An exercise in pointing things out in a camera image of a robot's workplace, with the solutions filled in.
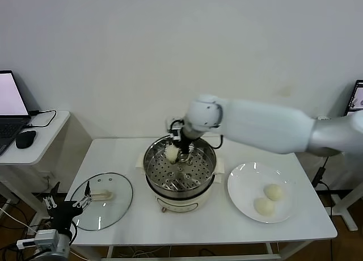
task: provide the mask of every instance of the white plate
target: white plate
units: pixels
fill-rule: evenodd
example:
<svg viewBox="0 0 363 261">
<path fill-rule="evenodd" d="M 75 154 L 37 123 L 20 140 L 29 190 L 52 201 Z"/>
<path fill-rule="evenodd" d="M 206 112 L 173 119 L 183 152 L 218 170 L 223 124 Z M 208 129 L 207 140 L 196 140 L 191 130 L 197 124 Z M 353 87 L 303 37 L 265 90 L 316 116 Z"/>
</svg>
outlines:
<svg viewBox="0 0 363 261">
<path fill-rule="evenodd" d="M 275 201 L 273 216 L 262 216 L 254 207 L 254 200 L 266 197 L 263 189 L 269 184 L 278 184 L 284 191 L 284 198 Z M 288 219 L 294 212 L 293 185 L 280 171 L 261 163 L 244 163 L 236 167 L 228 177 L 228 193 L 235 206 L 246 216 L 265 223 L 277 223 Z"/>
</svg>

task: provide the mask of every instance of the computer mouse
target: computer mouse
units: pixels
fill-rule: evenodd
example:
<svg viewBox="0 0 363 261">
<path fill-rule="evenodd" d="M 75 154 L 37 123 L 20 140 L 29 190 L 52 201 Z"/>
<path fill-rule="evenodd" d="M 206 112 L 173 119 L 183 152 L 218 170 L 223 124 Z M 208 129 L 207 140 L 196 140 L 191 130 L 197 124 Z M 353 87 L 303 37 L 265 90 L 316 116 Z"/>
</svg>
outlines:
<svg viewBox="0 0 363 261">
<path fill-rule="evenodd" d="M 16 137 L 15 143 L 18 149 L 26 149 L 30 147 L 36 136 L 35 130 L 29 130 L 28 132 L 19 133 Z"/>
</svg>

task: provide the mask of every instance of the power cord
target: power cord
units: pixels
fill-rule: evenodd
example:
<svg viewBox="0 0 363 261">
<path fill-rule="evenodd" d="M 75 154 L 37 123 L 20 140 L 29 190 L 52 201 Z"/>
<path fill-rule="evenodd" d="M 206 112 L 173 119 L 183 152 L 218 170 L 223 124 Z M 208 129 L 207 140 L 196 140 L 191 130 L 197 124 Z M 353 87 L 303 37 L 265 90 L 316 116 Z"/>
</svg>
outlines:
<svg viewBox="0 0 363 261">
<path fill-rule="evenodd" d="M 211 146 L 209 145 L 212 149 L 220 149 L 221 146 L 223 145 L 223 135 L 220 135 L 221 138 L 221 143 L 218 146 Z"/>
<path fill-rule="evenodd" d="M 327 164 L 328 160 L 329 160 L 330 157 L 327 157 L 325 159 L 325 163 L 323 164 L 323 166 L 321 166 L 319 169 L 318 169 L 318 172 L 316 172 L 315 176 L 314 176 L 314 179 L 313 181 L 311 182 L 311 185 L 315 188 L 317 187 L 317 185 L 319 184 L 319 182 L 323 179 L 323 175 L 324 175 L 324 172 L 326 171 L 325 169 L 325 165 Z"/>
<path fill-rule="evenodd" d="M 73 235 L 71 241 L 69 242 L 69 246 L 72 245 L 73 241 L 75 240 L 75 238 L 77 237 L 77 234 L 78 234 L 77 225 L 74 223 L 73 220 L 72 220 L 72 225 L 74 227 L 74 235 Z"/>
<path fill-rule="evenodd" d="M 203 256 L 203 251 L 208 252 L 210 255 L 217 256 L 214 252 L 212 252 L 212 251 L 210 251 L 210 250 L 208 250 L 208 249 L 206 249 L 206 248 L 203 248 L 203 249 L 201 249 L 201 250 L 199 251 L 199 256 Z"/>
<path fill-rule="evenodd" d="M 13 217 L 13 216 L 11 216 L 10 214 L 8 214 L 4 209 L 2 209 L 1 207 L 0 207 L 0 210 L 1 211 L 3 211 L 5 214 L 7 214 L 9 217 L 11 217 L 13 220 L 15 220 L 16 222 L 18 222 L 18 223 L 20 223 L 20 224 L 22 224 L 22 225 L 24 225 L 25 227 L 27 227 L 27 228 L 29 228 L 29 229 L 31 229 L 34 233 L 37 233 L 37 231 L 36 230 L 34 230 L 33 228 L 31 228 L 30 226 L 28 226 L 27 224 L 25 224 L 25 223 L 22 223 L 20 220 L 17 220 L 15 217 Z"/>
<path fill-rule="evenodd" d="M 323 182 L 321 180 L 319 181 L 319 183 L 325 185 L 326 188 L 328 189 L 329 196 L 330 196 L 330 220 L 331 220 L 331 222 L 333 222 L 333 213 L 332 213 L 332 211 L 333 211 L 333 198 L 331 197 L 330 188 L 325 182 Z M 333 261 L 333 239 L 330 239 L 330 260 Z"/>
<path fill-rule="evenodd" d="M 33 124 L 28 124 L 28 125 L 25 125 L 23 126 L 24 129 L 28 129 L 28 128 L 45 128 L 47 126 L 49 126 L 49 124 L 53 121 L 53 119 L 56 117 L 57 115 L 57 111 L 56 110 L 51 110 L 51 111 L 29 111 L 29 114 L 30 116 L 37 116 L 41 113 L 46 113 L 46 112 L 54 112 L 54 115 L 52 116 L 52 118 L 50 119 L 50 121 L 46 124 L 46 125 L 43 125 L 43 126 L 38 126 L 38 125 L 33 125 Z"/>
</svg>

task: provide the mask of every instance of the cable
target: cable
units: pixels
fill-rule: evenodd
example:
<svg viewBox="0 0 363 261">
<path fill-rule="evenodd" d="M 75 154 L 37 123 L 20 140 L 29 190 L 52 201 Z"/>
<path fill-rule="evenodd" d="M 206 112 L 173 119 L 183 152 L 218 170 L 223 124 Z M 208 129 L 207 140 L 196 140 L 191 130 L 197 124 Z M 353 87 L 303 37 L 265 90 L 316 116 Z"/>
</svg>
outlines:
<svg viewBox="0 0 363 261">
<path fill-rule="evenodd" d="M 31 229 L 34 233 L 37 233 L 37 231 L 36 230 L 34 230 L 33 228 L 31 228 L 30 226 L 28 226 L 28 225 L 26 225 L 25 223 L 22 223 L 20 220 L 17 220 L 15 217 L 12 217 L 11 215 L 9 215 L 4 209 L 2 209 L 1 207 L 0 207 L 0 210 L 1 211 L 3 211 L 5 214 L 7 214 L 9 217 L 11 217 L 13 220 L 15 220 L 15 221 L 17 221 L 18 223 L 20 223 L 20 224 L 22 224 L 22 225 L 24 225 L 24 226 L 26 226 L 26 227 L 28 227 L 29 229 Z"/>
<path fill-rule="evenodd" d="M 329 158 L 330 158 L 330 157 L 327 157 L 327 158 L 325 159 L 325 163 L 323 164 L 323 167 L 325 167 L 325 165 L 327 164 L 327 162 L 328 162 Z"/>
<path fill-rule="evenodd" d="M 77 225 L 74 223 L 73 220 L 71 223 L 74 227 L 74 236 L 72 237 L 72 240 L 69 242 L 69 246 L 72 245 L 73 241 L 75 240 L 75 238 L 77 237 L 77 234 L 78 234 Z"/>
<path fill-rule="evenodd" d="M 313 181 L 311 182 L 311 185 L 315 188 L 318 183 L 322 180 L 323 178 L 323 175 L 324 175 L 324 172 L 326 171 L 325 169 L 325 165 L 327 164 L 329 160 L 329 157 L 327 157 L 325 159 L 325 163 L 323 164 L 323 166 L 321 166 L 319 169 L 318 169 L 318 172 L 316 172 L 314 178 L 313 178 Z"/>
<path fill-rule="evenodd" d="M 202 254 L 202 252 L 203 251 L 207 251 L 207 252 L 209 252 L 211 255 L 213 255 L 213 256 L 217 256 L 214 252 L 212 252 L 212 251 L 210 251 L 210 250 L 208 250 L 208 249 L 205 249 L 205 248 L 203 248 L 203 249 L 201 249 L 200 251 L 199 251 L 199 256 L 203 256 L 203 254 Z"/>
<path fill-rule="evenodd" d="M 209 145 L 209 146 L 210 146 L 212 149 L 220 149 L 222 145 L 223 145 L 223 135 L 221 135 L 221 143 L 220 143 L 220 145 L 219 145 L 219 146 L 216 146 L 216 147 L 211 146 L 211 145 Z"/>
<path fill-rule="evenodd" d="M 88 260 L 87 258 L 84 258 L 84 257 L 81 257 L 81 256 L 79 256 L 78 254 L 76 254 L 75 252 L 73 252 L 73 251 L 70 251 L 71 252 L 71 254 L 74 254 L 75 256 L 77 256 L 78 258 L 81 258 L 81 259 L 83 259 L 83 260 L 85 260 L 85 261 L 90 261 L 90 260 Z"/>
<path fill-rule="evenodd" d="M 56 110 L 51 110 L 51 111 L 42 111 L 42 112 L 38 112 L 37 114 L 34 114 L 34 115 L 38 115 L 40 113 L 46 113 L 46 112 L 54 112 L 54 115 L 53 117 L 50 119 L 50 121 L 46 124 L 46 125 L 43 125 L 43 126 L 38 126 L 38 125 L 33 125 L 33 124 L 28 124 L 28 125 L 25 125 L 23 126 L 24 129 L 27 129 L 27 128 L 45 128 L 47 126 L 49 126 L 49 124 L 53 121 L 53 119 L 56 117 L 57 115 L 57 111 Z"/>
<path fill-rule="evenodd" d="M 48 251 L 51 251 L 51 250 L 50 250 L 50 249 L 45 249 L 45 250 L 43 250 L 43 251 L 40 251 L 40 252 L 38 252 L 37 254 L 35 254 L 35 255 L 33 255 L 33 256 L 30 256 L 29 258 L 25 259 L 25 261 L 30 261 L 30 260 L 32 260 L 33 258 L 36 258 L 37 256 L 42 255 L 43 253 L 48 252 Z"/>
<path fill-rule="evenodd" d="M 319 181 L 319 183 L 324 184 L 326 186 L 326 188 L 328 189 L 328 191 L 330 192 L 330 188 L 325 182 Z M 329 195 L 330 195 L 330 220 L 331 220 L 331 222 L 333 222 L 333 212 L 332 212 L 333 211 L 333 198 L 332 198 L 331 194 L 329 194 Z M 330 239 L 330 260 L 333 261 L 333 239 Z"/>
<path fill-rule="evenodd" d="M 175 123 L 181 123 L 184 125 L 184 120 L 182 119 L 176 119 L 170 124 L 170 132 L 172 131 L 172 126 L 174 126 Z"/>
<path fill-rule="evenodd" d="M 48 189 L 49 189 L 49 176 L 47 176 L 47 188 L 45 190 L 41 191 L 40 193 L 38 193 L 37 195 L 35 195 L 34 197 L 39 197 L 41 194 L 46 192 Z"/>
<path fill-rule="evenodd" d="M 162 246 L 162 247 L 160 247 L 160 248 L 158 248 L 158 249 L 156 249 L 156 250 L 154 250 L 154 251 L 148 251 L 148 252 L 143 252 L 142 254 L 134 254 L 133 256 L 132 256 L 132 258 L 134 258 L 134 257 L 137 257 L 138 255 L 143 255 L 143 254 L 152 254 L 153 252 L 156 252 L 156 251 L 158 251 L 158 250 L 161 250 L 162 248 L 164 248 L 164 247 L 166 247 L 166 246 Z"/>
<path fill-rule="evenodd" d="M 5 202 L 2 202 L 2 201 L 0 201 L 0 204 L 7 204 L 7 205 L 10 205 L 10 206 L 14 207 L 15 209 L 19 210 L 19 211 L 22 213 L 22 215 L 23 215 L 23 217 L 24 217 L 25 221 L 26 221 L 26 222 L 28 222 L 28 218 L 27 218 L 27 216 L 25 215 L 25 213 L 23 212 L 23 210 L 21 210 L 21 209 L 20 209 L 19 207 L 17 207 L 15 204 L 12 204 L 12 203 L 5 203 Z M 11 227 L 7 227 L 7 226 L 3 226 L 3 225 L 0 225 L 0 227 L 4 227 L 4 228 L 6 228 L 6 229 L 23 229 L 23 228 L 11 228 Z"/>
</svg>

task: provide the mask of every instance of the laptop keyboard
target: laptop keyboard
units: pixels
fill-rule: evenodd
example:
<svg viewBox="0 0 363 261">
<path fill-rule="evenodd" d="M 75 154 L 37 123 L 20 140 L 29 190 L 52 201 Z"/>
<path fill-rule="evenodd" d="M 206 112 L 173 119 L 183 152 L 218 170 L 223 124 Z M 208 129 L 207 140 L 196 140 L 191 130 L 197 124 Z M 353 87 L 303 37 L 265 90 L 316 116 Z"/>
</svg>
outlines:
<svg viewBox="0 0 363 261">
<path fill-rule="evenodd" d="M 0 138 L 11 138 L 22 124 L 0 124 Z"/>
</svg>

